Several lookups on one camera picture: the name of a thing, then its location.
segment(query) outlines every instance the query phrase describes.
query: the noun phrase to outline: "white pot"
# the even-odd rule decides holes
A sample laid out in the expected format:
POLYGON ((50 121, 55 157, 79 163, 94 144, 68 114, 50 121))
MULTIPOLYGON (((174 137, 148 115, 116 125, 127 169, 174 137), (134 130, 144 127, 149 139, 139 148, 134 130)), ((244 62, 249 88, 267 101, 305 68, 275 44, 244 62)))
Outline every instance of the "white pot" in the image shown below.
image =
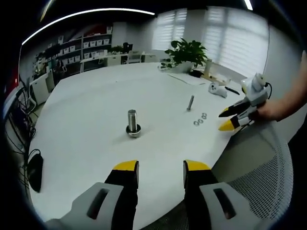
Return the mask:
POLYGON ((191 69, 193 68, 193 63, 190 61, 183 62, 176 67, 170 69, 170 72, 172 73, 189 73, 191 69))

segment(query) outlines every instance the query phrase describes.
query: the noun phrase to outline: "white round table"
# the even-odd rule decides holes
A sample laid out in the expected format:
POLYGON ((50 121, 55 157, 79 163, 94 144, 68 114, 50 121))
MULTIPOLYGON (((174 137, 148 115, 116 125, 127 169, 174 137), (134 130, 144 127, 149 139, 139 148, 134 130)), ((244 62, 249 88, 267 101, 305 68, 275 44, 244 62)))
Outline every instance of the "white round table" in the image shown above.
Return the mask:
MULTIPOLYGON (((43 221, 61 218, 73 200, 104 182, 122 161, 140 162, 134 229, 170 211, 184 198, 183 161, 213 167, 232 132, 218 131, 220 112, 243 98, 210 94, 210 82, 189 75, 170 76, 158 63, 106 67, 61 80, 38 118, 32 149, 44 158, 41 192, 30 189, 43 221), (191 95, 192 110, 187 112, 191 95), (129 109, 135 109, 141 136, 126 134, 129 109), (207 119, 199 126, 193 124, 207 119)), ((240 90, 240 85, 231 82, 240 90)))

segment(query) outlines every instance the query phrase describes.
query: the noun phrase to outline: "window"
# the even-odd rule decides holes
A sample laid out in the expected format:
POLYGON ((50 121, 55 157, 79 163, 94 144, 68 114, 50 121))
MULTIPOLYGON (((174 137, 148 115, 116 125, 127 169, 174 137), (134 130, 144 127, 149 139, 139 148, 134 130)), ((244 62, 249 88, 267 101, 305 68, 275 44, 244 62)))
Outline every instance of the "window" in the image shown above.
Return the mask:
POLYGON ((263 73, 269 46, 265 19, 250 12, 210 7, 203 45, 213 62, 245 77, 263 73))
POLYGON ((158 15, 153 35, 152 49, 167 50, 173 40, 183 37, 187 9, 169 11, 158 15))

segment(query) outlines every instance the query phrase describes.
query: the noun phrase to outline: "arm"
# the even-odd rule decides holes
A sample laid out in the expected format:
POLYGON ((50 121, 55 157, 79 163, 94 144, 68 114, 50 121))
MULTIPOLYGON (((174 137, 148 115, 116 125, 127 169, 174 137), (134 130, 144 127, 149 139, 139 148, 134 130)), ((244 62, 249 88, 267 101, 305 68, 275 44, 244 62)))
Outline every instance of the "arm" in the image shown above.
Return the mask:
POLYGON ((307 55, 303 52, 298 77, 291 90, 280 100, 269 100, 258 109, 260 117, 268 120, 283 120, 307 103, 307 55))

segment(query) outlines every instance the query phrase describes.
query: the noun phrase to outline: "led light strip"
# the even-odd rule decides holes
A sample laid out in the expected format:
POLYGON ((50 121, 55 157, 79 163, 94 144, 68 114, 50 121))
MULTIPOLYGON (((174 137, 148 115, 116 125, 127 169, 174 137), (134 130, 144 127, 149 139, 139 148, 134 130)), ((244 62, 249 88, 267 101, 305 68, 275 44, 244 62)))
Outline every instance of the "led light strip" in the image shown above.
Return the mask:
POLYGON ((73 14, 70 14, 70 15, 67 15, 65 17, 62 17, 62 18, 59 18, 59 19, 56 19, 55 21, 45 25, 44 27, 40 28, 39 30, 37 30, 36 32, 34 32, 32 35, 30 35, 27 39, 25 39, 23 42, 22 42, 22 46, 27 42, 29 41, 32 37, 34 37, 36 34, 38 34, 39 32, 41 32, 42 30, 46 29, 47 27, 59 22, 59 21, 62 21, 64 19, 67 19, 67 18, 70 18, 70 17, 73 17, 73 16, 76 16, 76 15, 79 15, 79 14, 84 14, 84 13, 91 13, 91 12, 98 12, 98 11, 130 11, 130 12, 138 12, 138 13, 145 13, 145 14, 150 14, 150 15, 154 15, 154 13, 152 12, 148 12, 148 11, 140 11, 140 10, 134 10, 134 9, 125 9, 125 8, 104 8, 104 9, 95 9, 95 10, 88 10, 88 11, 82 11, 82 12, 78 12, 78 13, 73 13, 73 14))
POLYGON ((244 0, 244 2, 245 2, 246 7, 247 7, 250 11, 252 11, 252 10, 253 10, 253 7, 251 6, 250 1, 249 1, 249 0, 244 0))

